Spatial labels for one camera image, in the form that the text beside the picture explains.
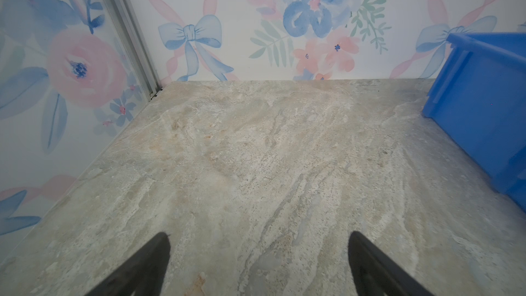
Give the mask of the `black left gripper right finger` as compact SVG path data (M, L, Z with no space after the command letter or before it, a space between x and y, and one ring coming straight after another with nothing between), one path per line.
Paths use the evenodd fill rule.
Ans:
M359 231L350 234L348 259L359 295L432 296L432 293Z

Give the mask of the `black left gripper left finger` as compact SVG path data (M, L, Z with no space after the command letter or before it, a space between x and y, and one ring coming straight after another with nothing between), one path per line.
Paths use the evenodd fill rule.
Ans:
M89 295L159 295L170 261L168 235L157 233Z

